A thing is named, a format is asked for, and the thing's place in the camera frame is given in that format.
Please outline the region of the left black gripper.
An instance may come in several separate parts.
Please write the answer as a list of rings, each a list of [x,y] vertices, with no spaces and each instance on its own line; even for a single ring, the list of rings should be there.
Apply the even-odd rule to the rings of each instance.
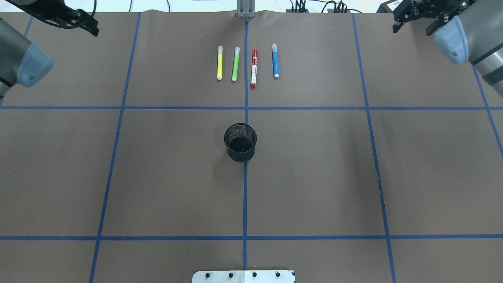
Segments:
[[[83,9],[75,10],[65,5],[63,0],[9,0],[8,3],[41,21],[72,24],[72,27],[82,28],[95,37],[99,34],[96,10],[90,14]]]

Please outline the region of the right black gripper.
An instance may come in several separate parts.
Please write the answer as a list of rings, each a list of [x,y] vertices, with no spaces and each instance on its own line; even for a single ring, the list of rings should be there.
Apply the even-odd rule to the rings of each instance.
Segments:
[[[469,0],[406,0],[393,10],[395,24],[392,30],[397,33],[405,23],[417,18],[434,18],[426,27],[426,36],[429,37],[443,27],[448,18],[460,14],[469,6]]]

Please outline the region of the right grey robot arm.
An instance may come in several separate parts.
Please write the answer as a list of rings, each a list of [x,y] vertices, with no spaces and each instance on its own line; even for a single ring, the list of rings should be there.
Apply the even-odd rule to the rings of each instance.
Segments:
[[[393,10],[393,32],[410,21],[432,18],[426,36],[454,64],[469,62],[483,81],[503,92],[501,0],[402,0]]]

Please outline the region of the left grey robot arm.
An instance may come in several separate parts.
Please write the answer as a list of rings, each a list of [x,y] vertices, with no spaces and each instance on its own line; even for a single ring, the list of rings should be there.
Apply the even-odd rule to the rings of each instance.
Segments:
[[[8,3],[52,27],[63,30],[81,28],[98,36],[95,19],[97,1],[93,11],[73,9],[64,0],[9,0]],[[3,18],[0,20],[0,95],[16,85],[31,87],[50,72],[53,59],[41,48],[18,32]]]

